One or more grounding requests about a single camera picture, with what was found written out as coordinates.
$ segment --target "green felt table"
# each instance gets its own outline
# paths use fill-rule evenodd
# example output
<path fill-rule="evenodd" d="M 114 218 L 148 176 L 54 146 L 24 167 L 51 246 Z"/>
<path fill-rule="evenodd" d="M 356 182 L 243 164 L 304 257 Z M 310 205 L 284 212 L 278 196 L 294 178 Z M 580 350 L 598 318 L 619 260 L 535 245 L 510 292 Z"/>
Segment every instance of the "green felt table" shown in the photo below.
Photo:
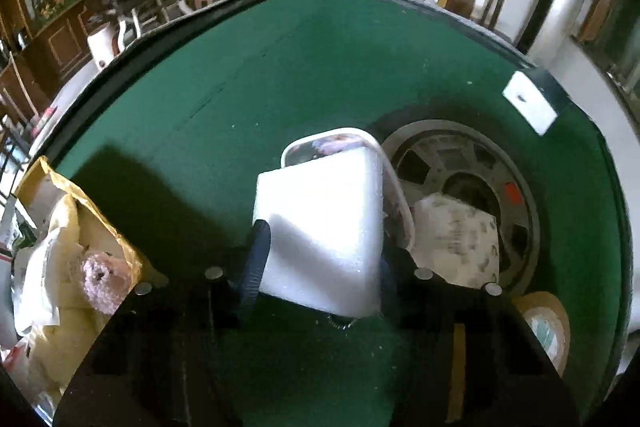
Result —
<path fill-rule="evenodd" d="M 545 209 L 529 290 L 552 292 L 568 312 L 564 381 L 584 417 L 614 374 L 629 300 L 620 185 L 586 115 L 571 104 L 538 136 L 502 97 L 522 58 L 421 5 L 255 0 L 214 22 L 173 30 L 175 49 L 138 73 L 122 71 L 157 43 L 134 47 L 120 73 L 108 68 L 97 82 L 129 74 L 127 88 L 92 113 L 54 167 L 159 270 L 199 277 L 221 249 L 243 243 L 257 175 L 278 168 L 291 141 L 344 126 L 382 140 L 372 124 L 405 107 L 474 124 Z M 338 331 L 320 312 L 260 296 L 247 328 L 226 338 L 223 378 L 247 426 L 382 427 L 406 346 L 378 317 Z"/>

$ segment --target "wooden cabinet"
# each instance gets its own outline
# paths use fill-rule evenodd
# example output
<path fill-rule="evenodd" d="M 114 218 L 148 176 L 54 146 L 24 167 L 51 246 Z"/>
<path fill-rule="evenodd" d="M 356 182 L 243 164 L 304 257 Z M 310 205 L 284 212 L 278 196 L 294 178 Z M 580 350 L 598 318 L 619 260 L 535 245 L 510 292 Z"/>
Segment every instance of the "wooden cabinet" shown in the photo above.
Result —
<path fill-rule="evenodd" d="M 52 100 L 40 89 L 33 71 L 21 55 L 15 57 L 15 68 L 10 64 L 0 73 L 0 97 L 15 122 L 30 121 L 36 112 L 42 114 Z"/>
<path fill-rule="evenodd" d="M 62 87 L 66 81 L 90 59 L 86 43 L 86 27 L 81 17 L 86 13 L 84 3 L 78 3 L 46 26 L 33 39 L 59 77 Z"/>
<path fill-rule="evenodd" d="M 20 52 L 40 89 L 52 99 L 91 60 L 86 42 L 86 25 L 91 14 L 80 1 L 39 31 Z"/>

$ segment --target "white plastic bag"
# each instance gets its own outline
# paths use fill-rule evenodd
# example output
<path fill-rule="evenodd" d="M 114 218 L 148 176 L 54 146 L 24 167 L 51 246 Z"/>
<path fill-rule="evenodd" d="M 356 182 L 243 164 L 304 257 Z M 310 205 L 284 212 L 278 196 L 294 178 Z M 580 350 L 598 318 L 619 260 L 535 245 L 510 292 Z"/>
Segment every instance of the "white plastic bag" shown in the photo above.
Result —
<path fill-rule="evenodd" d="M 79 239 L 76 202 L 66 194 L 51 213 L 47 237 L 16 254 L 14 314 L 21 335 L 32 326 L 59 325 L 60 307 L 88 307 L 80 285 L 84 248 Z"/>
<path fill-rule="evenodd" d="M 447 282 L 468 288 L 498 282 L 494 216 L 437 192 L 417 201 L 412 211 L 415 248 L 411 256 L 418 267 L 430 268 Z"/>

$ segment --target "yellow plastic bag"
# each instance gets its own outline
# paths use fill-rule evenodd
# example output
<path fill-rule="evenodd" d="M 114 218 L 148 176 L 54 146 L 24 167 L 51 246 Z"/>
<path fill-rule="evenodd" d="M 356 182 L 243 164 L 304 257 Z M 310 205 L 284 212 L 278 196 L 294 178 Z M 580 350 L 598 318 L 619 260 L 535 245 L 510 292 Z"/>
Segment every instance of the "yellow plastic bag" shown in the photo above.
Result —
<path fill-rule="evenodd" d="M 43 187 L 43 185 L 52 185 L 52 187 Z M 148 259 L 116 230 L 96 204 L 84 193 L 82 188 L 55 172 L 44 156 L 39 157 L 31 165 L 20 184 L 18 184 L 15 196 L 27 209 L 27 212 L 31 214 L 31 210 L 36 203 L 47 207 L 47 200 L 53 200 L 50 202 L 50 208 L 53 208 L 57 200 L 62 196 L 62 193 L 56 194 L 55 189 L 70 194 L 78 204 L 81 245 L 95 248 L 95 250 L 109 251 L 109 253 L 114 253 L 115 245 L 118 245 L 124 259 L 131 268 L 130 289 L 133 289 L 133 286 L 142 280 L 158 286 L 166 284 L 166 277 L 155 270 Z M 47 224 L 46 217 L 48 214 L 46 212 L 38 209 L 34 210 L 33 214 L 35 216 L 45 216 L 35 219 L 37 225 L 43 226 Z"/>
<path fill-rule="evenodd" d="M 78 210 L 79 241 L 85 248 L 106 251 L 122 256 L 131 269 L 129 290 L 140 281 L 150 282 L 156 287 L 168 283 L 168 279 L 155 270 L 148 259 L 107 220 L 96 204 L 82 188 L 55 172 L 44 156 L 31 165 L 18 184 L 15 196 L 25 207 L 44 237 L 50 229 L 71 226 L 72 219 L 66 214 L 52 215 L 57 203 L 71 195 Z M 109 317 L 94 309 L 60 307 L 60 325 L 33 327 L 29 343 L 33 358 L 42 365 L 50 381 L 48 394 L 57 403 L 61 393 L 69 385 L 85 354 L 98 337 Z"/>

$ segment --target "floor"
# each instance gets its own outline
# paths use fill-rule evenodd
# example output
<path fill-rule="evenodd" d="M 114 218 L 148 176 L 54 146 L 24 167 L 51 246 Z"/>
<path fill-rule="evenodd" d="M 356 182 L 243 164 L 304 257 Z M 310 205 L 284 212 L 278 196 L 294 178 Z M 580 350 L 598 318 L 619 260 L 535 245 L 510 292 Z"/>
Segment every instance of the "floor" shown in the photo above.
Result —
<path fill-rule="evenodd" d="M 57 110 L 50 118 L 50 120 L 40 131 L 37 138 L 34 140 L 33 145 L 29 151 L 29 155 L 34 158 L 38 155 L 38 150 L 42 147 L 47 137 L 51 134 L 54 127 L 58 124 L 60 119 L 67 112 L 69 107 L 76 101 L 78 96 L 84 91 L 84 89 L 91 84 L 92 80 L 98 74 L 98 68 L 95 63 L 89 61 L 78 73 L 76 73 L 63 87 L 51 102 L 51 107 L 57 107 Z"/>

